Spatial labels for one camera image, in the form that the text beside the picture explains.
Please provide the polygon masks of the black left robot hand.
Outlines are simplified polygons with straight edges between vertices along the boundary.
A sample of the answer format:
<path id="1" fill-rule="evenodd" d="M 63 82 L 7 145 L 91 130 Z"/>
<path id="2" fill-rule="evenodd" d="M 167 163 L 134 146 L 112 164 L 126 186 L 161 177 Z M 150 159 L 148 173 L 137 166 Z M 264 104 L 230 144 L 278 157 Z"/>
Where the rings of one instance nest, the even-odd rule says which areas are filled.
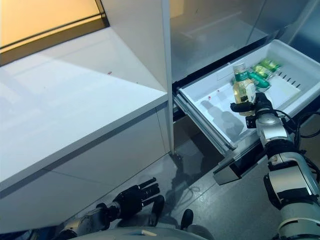
<path id="1" fill-rule="evenodd" d="M 140 212 L 144 207 L 154 203 L 157 197 L 160 196 L 159 184 L 156 181 L 157 179 L 153 177 L 119 193 L 113 200 L 119 209 L 117 218 L 128 219 Z"/>

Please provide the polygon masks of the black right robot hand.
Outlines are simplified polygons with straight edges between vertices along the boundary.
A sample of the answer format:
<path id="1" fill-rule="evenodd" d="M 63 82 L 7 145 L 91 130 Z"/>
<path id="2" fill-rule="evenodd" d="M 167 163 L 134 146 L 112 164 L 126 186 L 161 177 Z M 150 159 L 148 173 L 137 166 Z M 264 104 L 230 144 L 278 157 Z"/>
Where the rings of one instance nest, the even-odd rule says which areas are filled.
<path id="1" fill-rule="evenodd" d="M 266 97 L 263 92 L 257 92 L 253 102 L 245 101 L 241 103 L 231 103 L 230 109 L 239 113 L 241 116 L 254 116 L 256 111 L 260 110 L 272 110 L 273 106 L 271 101 Z"/>

